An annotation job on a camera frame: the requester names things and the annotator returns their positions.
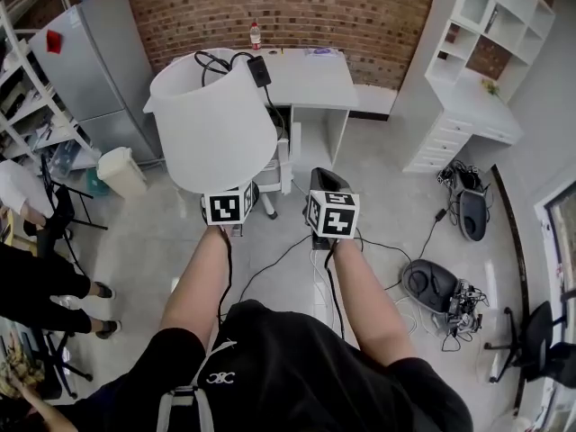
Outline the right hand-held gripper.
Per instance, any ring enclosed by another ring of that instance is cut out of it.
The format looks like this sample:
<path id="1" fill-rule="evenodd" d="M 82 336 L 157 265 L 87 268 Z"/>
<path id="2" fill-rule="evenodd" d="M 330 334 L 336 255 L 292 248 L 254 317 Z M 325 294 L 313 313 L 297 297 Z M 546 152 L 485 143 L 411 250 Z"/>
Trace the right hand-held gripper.
<path id="1" fill-rule="evenodd" d="M 304 218 L 313 250 L 328 251 L 338 240 L 354 238 L 360 198 L 345 179 L 325 168 L 314 168 L 306 202 Z"/>

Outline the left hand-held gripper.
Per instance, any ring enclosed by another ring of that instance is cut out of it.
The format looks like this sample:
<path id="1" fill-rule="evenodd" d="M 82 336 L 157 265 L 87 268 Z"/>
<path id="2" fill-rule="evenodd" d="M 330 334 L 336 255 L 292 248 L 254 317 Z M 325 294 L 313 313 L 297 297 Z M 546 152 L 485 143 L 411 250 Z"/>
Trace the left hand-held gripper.
<path id="1" fill-rule="evenodd" d="M 224 192 L 201 193 L 202 217 L 230 236 L 242 236 L 243 224 L 259 199 L 259 189 L 248 181 Z"/>

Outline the white lampshade with black cord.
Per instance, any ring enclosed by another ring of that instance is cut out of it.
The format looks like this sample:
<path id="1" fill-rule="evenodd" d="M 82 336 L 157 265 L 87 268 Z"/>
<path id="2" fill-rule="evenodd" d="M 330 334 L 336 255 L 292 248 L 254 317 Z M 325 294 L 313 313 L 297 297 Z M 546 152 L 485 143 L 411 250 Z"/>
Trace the white lampshade with black cord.
<path id="1" fill-rule="evenodd" d="M 156 75 L 144 110 L 177 185 L 214 194 L 264 170 L 279 140 L 264 98 L 270 83 L 263 57 L 232 49 L 196 51 Z"/>

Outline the person's left forearm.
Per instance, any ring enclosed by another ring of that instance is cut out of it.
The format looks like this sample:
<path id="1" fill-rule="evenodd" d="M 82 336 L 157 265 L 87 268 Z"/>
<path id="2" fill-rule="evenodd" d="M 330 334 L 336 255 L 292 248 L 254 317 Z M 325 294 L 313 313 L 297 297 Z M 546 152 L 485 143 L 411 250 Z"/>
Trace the person's left forearm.
<path id="1" fill-rule="evenodd" d="M 228 283 L 228 240 L 229 236 L 216 226 L 209 226 L 203 233 L 168 298 L 160 323 L 162 329 L 186 329 L 204 347 L 209 345 Z"/>

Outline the person's right forearm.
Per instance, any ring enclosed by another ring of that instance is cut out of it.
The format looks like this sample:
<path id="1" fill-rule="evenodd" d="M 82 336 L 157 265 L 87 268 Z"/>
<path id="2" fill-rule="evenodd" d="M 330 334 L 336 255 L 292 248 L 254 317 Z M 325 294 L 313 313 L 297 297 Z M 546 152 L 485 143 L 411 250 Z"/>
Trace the person's right forearm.
<path id="1" fill-rule="evenodd" d="M 383 366 L 416 357 L 404 319 L 358 245 L 343 239 L 333 257 L 347 319 L 360 350 Z"/>

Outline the white desk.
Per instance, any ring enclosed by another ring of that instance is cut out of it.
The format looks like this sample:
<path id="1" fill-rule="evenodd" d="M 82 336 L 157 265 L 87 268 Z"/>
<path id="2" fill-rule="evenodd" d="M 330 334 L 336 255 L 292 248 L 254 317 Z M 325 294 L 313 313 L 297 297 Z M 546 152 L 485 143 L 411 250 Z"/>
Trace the white desk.
<path id="1" fill-rule="evenodd" d="M 283 55 L 265 50 L 264 59 L 271 84 L 264 94 L 265 105 L 336 110 L 347 113 L 358 105 L 344 57 L 306 56 L 301 49 L 288 49 Z"/>

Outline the white office chair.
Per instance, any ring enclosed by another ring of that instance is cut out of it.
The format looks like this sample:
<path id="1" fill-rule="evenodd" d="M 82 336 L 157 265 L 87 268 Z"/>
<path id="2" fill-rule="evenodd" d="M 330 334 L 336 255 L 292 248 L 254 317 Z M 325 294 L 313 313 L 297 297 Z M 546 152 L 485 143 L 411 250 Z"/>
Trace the white office chair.
<path id="1" fill-rule="evenodd" d="M 263 203 L 266 215 L 274 220 L 277 212 L 269 194 L 287 195 L 292 190 L 293 164 L 300 158 L 302 147 L 302 124 L 294 121 L 289 130 L 276 127 L 278 141 L 273 157 L 255 177 L 259 189 L 259 200 Z"/>

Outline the white trash bin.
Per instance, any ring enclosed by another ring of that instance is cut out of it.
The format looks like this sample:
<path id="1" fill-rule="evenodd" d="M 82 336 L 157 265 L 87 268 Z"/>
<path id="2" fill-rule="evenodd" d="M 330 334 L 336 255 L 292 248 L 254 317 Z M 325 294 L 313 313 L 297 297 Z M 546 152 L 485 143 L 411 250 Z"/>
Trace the white trash bin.
<path id="1" fill-rule="evenodd" d="M 123 199 L 143 195 L 146 177 L 132 157 L 130 148 L 118 147 L 103 154 L 96 167 L 98 178 Z"/>

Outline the grey oval device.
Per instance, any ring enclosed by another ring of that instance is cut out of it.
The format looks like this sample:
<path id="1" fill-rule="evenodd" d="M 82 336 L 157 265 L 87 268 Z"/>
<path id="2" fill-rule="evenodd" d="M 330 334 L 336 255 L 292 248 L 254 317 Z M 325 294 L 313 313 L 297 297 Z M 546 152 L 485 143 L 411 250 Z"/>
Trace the grey oval device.
<path id="1" fill-rule="evenodd" d="M 488 209 L 484 193 L 464 189 L 458 198 L 459 225 L 464 237 L 481 241 L 488 223 Z"/>
<path id="2" fill-rule="evenodd" d="M 426 259 L 408 263 L 400 282 L 410 298 L 436 314 L 448 313 L 458 278 L 443 266 Z"/>

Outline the tangle of black electronics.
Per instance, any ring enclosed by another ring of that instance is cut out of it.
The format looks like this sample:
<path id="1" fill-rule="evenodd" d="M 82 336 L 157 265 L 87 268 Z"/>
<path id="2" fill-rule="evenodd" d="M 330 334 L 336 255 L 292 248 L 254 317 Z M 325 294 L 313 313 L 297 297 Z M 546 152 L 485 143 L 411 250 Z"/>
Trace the tangle of black electronics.
<path id="1" fill-rule="evenodd" d="M 486 195 L 490 187 L 482 182 L 477 166 L 467 166 L 459 159 L 453 159 L 442 169 L 437 174 L 436 180 L 444 185 L 454 197 L 458 197 L 464 191 Z"/>

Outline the white bookshelf unit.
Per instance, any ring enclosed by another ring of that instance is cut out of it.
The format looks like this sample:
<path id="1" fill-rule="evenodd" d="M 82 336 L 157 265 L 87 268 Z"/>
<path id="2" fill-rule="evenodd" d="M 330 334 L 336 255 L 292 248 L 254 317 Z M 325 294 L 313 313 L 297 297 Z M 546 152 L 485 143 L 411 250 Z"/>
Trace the white bookshelf unit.
<path id="1" fill-rule="evenodd" d="M 554 22 L 545 0 L 433 0 L 391 109 L 405 172 L 436 173 L 470 139 L 512 146 L 523 131 L 509 109 Z M 499 97 L 481 85 L 499 86 Z"/>

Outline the person's black clothing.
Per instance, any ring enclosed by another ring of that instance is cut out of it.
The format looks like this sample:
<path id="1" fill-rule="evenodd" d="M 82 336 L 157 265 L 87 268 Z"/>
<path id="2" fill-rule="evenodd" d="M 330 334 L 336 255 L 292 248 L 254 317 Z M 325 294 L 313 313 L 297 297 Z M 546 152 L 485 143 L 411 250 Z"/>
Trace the person's black clothing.
<path id="1" fill-rule="evenodd" d="M 383 366 L 318 320 L 252 300 L 211 351 L 186 329 L 159 331 L 71 418 L 79 432 L 473 432 L 428 362 Z"/>

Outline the black folding chair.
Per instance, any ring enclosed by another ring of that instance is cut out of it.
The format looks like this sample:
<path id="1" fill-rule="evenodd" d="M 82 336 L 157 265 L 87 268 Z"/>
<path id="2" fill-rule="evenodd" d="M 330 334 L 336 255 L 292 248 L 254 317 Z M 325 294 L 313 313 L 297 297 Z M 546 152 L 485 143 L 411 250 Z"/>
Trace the black folding chair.
<path id="1" fill-rule="evenodd" d="M 56 242 L 59 239 L 64 239 L 77 269 L 83 275 L 86 275 L 84 269 L 77 260 L 77 255 L 74 249 L 71 246 L 71 239 L 67 232 L 68 225 L 70 223 L 76 223 L 99 230 L 108 230 L 108 228 L 91 221 L 89 212 L 86 208 L 85 198 L 93 199 L 92 195 L 78 191 L 77 189 L 69 188 L 67 185 L 53 180 L 50 175 L 47 159 L 44 156 L 40 157 L 40 168 L 41 180 L 48 197 L 49 205 L 52 208 L 52 215 L 45 220 L 45 224 L 41 229 L 37 229 L 37 253 L 39 257 L 42 258 L 52 257 L 55 254 L 54 248 Z M 85 210 L 87 221 L 76 218 L 75 208 L 71 200 L 71 193 L 79 196 L 80 202 Z"/>

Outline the silver refrigerator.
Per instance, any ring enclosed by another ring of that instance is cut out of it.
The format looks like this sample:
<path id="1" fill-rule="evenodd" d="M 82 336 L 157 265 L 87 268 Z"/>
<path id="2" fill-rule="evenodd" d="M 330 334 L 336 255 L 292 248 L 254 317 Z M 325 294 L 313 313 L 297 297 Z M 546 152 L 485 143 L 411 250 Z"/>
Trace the silver refrigerator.
<path id="1" fill-rule="evenodd" d="M 47 30 L 62 35 L 59 54 L 46 51 Z M 137 162 L 161 157 L 157 125 L 143 111 L 154 72 L 129 0 L 76 4 L 39 30 L 29 45 L 96 149 L 130 148 Z"/>

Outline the white shelf rack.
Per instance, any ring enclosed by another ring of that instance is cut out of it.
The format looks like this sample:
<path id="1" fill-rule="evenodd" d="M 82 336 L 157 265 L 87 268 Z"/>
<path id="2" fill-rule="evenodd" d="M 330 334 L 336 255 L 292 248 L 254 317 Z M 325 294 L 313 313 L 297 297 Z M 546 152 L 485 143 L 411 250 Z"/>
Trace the white shelf rack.
<path id="1" fill-rule="evenodd" d="M 6 56 L 13 60 L 8 68 L 0 61 L 0 88 L 16 75 L 22 75 L 23 100 L 11 117 L 0 108 L 0 135 L 6 134 L 12 143 L 3 155 L 20 159 L 38 172 L 41 169 L 41 153 L 61 143 L 75 142 L 80 150 L 71 159 L 73 170 L 95 167 L 101 152 L 93 148 L 79 132 L 78 122 L 64 113 L 56 101 L 54 86 L 43 81 L 40 71 L 32 65 L 32 50 L 28 43 L 18 38 L 5 3 L 0 1 L 0 41 L 7 41 Z"/>

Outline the black swivel chair base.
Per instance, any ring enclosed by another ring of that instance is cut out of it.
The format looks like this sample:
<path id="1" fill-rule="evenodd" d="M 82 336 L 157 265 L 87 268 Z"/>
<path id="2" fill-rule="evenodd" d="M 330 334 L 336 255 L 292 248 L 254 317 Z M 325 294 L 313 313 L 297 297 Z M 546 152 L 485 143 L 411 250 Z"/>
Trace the black swivel chair base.
<path id="1" fill-rule="evenodd" d="M 24 333 L 24 345 L 34 362 L 41 362 L 44 369 L 44 379 L 39 382 L 37 392 L 44 400 L 58 400 L 66 393 L 72 400 L 78 395 L 68 383 L 66 372 L 75 374 L 91 382 L 93 376 L 75 368 L 65 360 L 68 341 L 75 336 L 74 332 L 65 332 L 56 345 L 52 339 L 53 331 L 28 328 Z"/>

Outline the black office chair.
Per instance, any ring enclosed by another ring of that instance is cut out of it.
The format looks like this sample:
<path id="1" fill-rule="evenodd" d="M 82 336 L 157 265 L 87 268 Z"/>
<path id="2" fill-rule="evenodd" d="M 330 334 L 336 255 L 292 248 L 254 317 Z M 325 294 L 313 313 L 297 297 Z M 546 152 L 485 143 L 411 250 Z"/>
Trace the black office chair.
<path id="1" fill-rule="evenodd" d="M 484 349 L 508 350 L 508 357 L 500 373 L 490 376 L 489 383 L 498 383 L 510 367 L 517 367 L 528 383 L 548 378 L 576 389 L 576 344 L 559 342 L 552 345 L 554 327 L 565 324 L 566 315 L 553 319 L 551 304 L 545 301 L 528 316 L 517 333 L 512 309 L 506 307 L 503 313 L 510 323 L 510 343 L 502 346 L 485 343 Z"/>

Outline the window with dark frame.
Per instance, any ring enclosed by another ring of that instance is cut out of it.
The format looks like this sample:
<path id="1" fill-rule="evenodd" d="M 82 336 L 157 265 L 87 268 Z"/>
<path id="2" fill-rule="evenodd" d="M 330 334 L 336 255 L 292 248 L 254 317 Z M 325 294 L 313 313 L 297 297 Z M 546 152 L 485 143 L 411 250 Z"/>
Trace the window with dark frame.
<path id="1" fill-rule="evenodd" d="M 551 269 L 551 294 L 565 304 L 576 297 L 576 181 L 547 195 L 535 210 Z"/>

